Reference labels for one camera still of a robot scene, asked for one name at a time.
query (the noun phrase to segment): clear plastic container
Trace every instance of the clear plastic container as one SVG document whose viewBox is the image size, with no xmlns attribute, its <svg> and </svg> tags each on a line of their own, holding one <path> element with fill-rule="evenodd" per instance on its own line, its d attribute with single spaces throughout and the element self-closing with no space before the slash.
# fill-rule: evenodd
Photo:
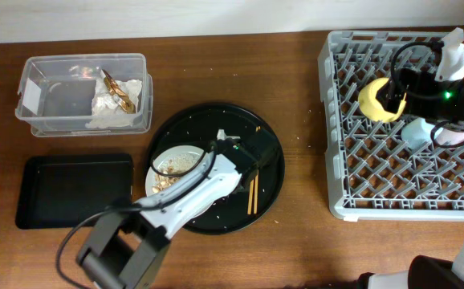
<svg viewBox="0 0 464 289">
<path fill-rule="evenodd" d="M 95 79 L 100 78 L 101 69 L 115 80 L 142 81 L 136 113 L 92 116 Z M 32 57 L 23 68 L 18 94 L 20 101 L 15 115 L 31 124 L 35 136 L 113 135 L 144 133 L 150 129 L 152 78 L 142 54 Z M 89 128 L 87 124 L 92 120 L 117 126 Z"/>
</svg>

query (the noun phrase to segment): wooden chopstick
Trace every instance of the wooden chopstick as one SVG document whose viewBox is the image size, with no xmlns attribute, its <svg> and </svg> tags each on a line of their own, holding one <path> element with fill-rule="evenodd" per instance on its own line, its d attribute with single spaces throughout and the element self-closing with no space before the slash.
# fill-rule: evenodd
<svg viewBox="0 0 464 289">
<path fill-rule="evenodd" d="M 250 183 L 250 196 L 248 196 L 248 214 L 251 214 L 251 201 L 254 196 L 254 180 Z"/>
<path fill-rule="evenodd" d="M 257 173 L 257 176 L 255 176 L 254 214 L 257 213 L 257 199 L 258 199 L 258 173 Z"/>
</svg>

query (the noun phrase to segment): wooden table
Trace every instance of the wooden table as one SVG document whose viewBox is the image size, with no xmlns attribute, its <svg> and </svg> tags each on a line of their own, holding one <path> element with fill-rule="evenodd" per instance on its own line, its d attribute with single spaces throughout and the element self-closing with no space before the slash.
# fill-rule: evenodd
<svg viewBox="0 0 464 289">
<path fill-rule="evenodd" d="M 66 230 L 19 230 L 14 215 L 26 160 L 72 153 L 129 153 L 133 198 L 144 196 L 145 151 L 172 114 L 220 100 L 259 114 L 286 159 L 282 191 L 253 226 L 223 236 L 180 231 L 156 287 L 300 286 L 354 280 L 364 272 L 406 270 L 418 254 L 453 259 L 464 223 L 344 222 L 328 210 L 324 107 L 317 57 L 328 31 L 165 39 L 0 44 L 0 288 L 66 288 L 54 254 Z M 23 64 L 31 56 L 140 52 L 153 77 L 152 127 L 135 136 L 36 138 L 14 116 Z M 68 275 L 88 283 L 73 262 L 87 230 L 63 258 Z"/>
</svg>

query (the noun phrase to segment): black tray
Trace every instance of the black tray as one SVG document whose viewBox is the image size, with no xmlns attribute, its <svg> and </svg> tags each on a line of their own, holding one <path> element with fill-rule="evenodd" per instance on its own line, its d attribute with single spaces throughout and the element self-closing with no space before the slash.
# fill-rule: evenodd
<svg viewBox="0 0 464 289">
<path fill-rule="evenodd" d="M 133 169 L 128 154 L 32 157 L 23 170 L 16 226 L 73 227 L 107 206 L 130 204 Z"/>
<path fill-rule="evenodd" d="M 216 140 L 219 128 L 225 129 L 229 136 L 247 139 L 259 125 L 273 133 L 259 116 L 233 104 L 199 104 L 187 108 L 172 116 L 156 132 L 147 153 L 144 175 L 148 172 L 154 153 L 184 143 L 207 149 L 204 144 L 209 140 Z M 279 148 L 278 160 L 273 160 L 259 172 L 256 215 L 246 213 L 249 192 L 235 192 L 216 201 L 205 213 L 186 223 L 184 228 L 202 234 L 225 234 L 257 221 L 273 205 L 282 188 L 285 164 L 280 143 Z"/>
</svg>

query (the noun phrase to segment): dish rack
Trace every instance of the dish rack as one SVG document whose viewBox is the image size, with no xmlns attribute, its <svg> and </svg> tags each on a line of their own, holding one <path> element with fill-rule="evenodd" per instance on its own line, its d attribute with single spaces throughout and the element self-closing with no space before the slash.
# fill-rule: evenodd
<svg viewBox="0 0 464 289">
<path fill-rule="evenodd" d="M 392 123 L 362 115 L 359 91 L 389 76 L 391 56 L 408 42 L 439 40 L 447 33 L 333 31 L 318 58 L 320 95 L 327 119 L 330 211 L 359 219 L 464 221 L 464 146 L 411 151 L 401 129 L 415 117 Z M 397 68 L 434 72 L 425 47 L 404 52 Z"/>
</svg>

